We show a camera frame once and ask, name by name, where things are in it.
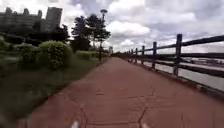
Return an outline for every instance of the wooden railing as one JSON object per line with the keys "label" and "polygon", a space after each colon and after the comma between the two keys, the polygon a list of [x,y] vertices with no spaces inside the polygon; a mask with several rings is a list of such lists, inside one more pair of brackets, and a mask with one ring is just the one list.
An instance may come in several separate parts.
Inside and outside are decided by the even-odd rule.
{"label": "wooden railing", "polygon": [[[150,69],[156,69],[156,64],[165,65],[173,67],[172,75],[178,76],[179,69],[186,69],[193,72],[198,72],[202,74],[208,74],[211,76],[224,78],[224,70],[218,70],[214,68],[206,68],[206,66],[200,66],[200,64],[194,64],[192,62],[186,61],[183,58],[208,58],[208,59],[224,59],[224,53],[181,53],[181,48],[192,45],[200,45],[207,43],[216,43],[224,41],[224,35],[215,36],[210,38],[202,38],[197,40],[191,40],[187,42],[182,41],[182,34],[178,34],[176,37],[176,43],[166,46],[157,47],[157,42],[153,42],[153,48],[145,49],[145,46],[142,46],[141,50],[137,48],[135,50],[131,49],[130,51],[124,53],[118,53],[116,56],[122,57],[129,62],[137,63],[138,60],[141,61],[141,65],[144,65],[146,62],[150,62]],[[157,54],[157,50],[175,48],[174,54]]]}

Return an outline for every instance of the street lamp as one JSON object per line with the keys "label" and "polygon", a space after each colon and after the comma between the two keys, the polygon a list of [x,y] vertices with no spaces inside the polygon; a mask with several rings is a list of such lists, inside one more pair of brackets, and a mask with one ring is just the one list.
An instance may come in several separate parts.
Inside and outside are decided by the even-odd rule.
{"label": "street lamp", "polygon": [[[105,14],[107,13],[107,10],[106,9],[101,9],[100,10],[101,14],[102,14],[102,26],[101,26],[101,32],[103,32],[103,24],[104,24],[104,17],[105,17]],[[100,42],[100,49],[99,49],[99,61],[102,60],[102,43],[103,43],[103,39],[101,39],[101,42]]]}

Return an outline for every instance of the river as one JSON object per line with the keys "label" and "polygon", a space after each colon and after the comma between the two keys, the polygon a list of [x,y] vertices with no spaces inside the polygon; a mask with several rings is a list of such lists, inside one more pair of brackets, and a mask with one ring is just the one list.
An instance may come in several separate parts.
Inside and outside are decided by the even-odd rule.
{"label": "river", "polygon": [[[150,66],[151,67],[151,63],[145,62],[144,65],[146,66]],[[192,64],[186,64],[184,63],[184,65],[190,65],[190,66],[195,66],[195,67],[203,67],[203,68],[209,68],[209,69],[216,69],[216,70],[223,70],[224,68],[219,68],[219,67],[211,67],[211,66],[204,66],[204,65],[192,65]],[[173,72],[173,68],[169,67],[169,66],[165,66],[165,65],[160,65],[160,64],[156,64],[156,69],[168,72],[168,73],[172,73]],[[214,76],[210,76],[207,74],[202,74],[202,73],[197,73],[197,72],[192,72],[189,70],[185,70],[185,69],[179,69],[179,76],[182,76],[184,78],[196,81],[198,83],[204,84],[204,85],[208,85],[212,88],[224,91],[224,79],[223,78],[219,78],[219,77],[214,77]]]}

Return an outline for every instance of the grass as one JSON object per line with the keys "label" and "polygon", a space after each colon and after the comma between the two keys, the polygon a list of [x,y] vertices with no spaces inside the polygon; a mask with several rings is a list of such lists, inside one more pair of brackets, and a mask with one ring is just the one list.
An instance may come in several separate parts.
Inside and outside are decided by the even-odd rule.
{"label": "grass", "polygon": [[0,115],[10,120],[26,116],[47,97],[82,78],[98,64],[96,59],[80,60],[73,55],[71,66],[63,70],[22,70],[16,62],[0,59]]}

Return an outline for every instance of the building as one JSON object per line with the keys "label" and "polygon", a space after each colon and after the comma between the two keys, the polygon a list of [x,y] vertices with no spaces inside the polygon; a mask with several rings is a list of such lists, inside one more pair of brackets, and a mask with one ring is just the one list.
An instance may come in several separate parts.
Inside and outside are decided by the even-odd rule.
{"label": "building", "polygon": [[60,25],[62,9],[50,7],[48,8],[45,19],[42,19],[42,11],[39,10],[37,15],[29,14],[28,9],[24,9],[23,13],[13,12],[7,7],[4,13],[0,13],[0,25],[25,25],[33,28],[36,22],[40,22],[41,31],[53,31],[55,27]]}

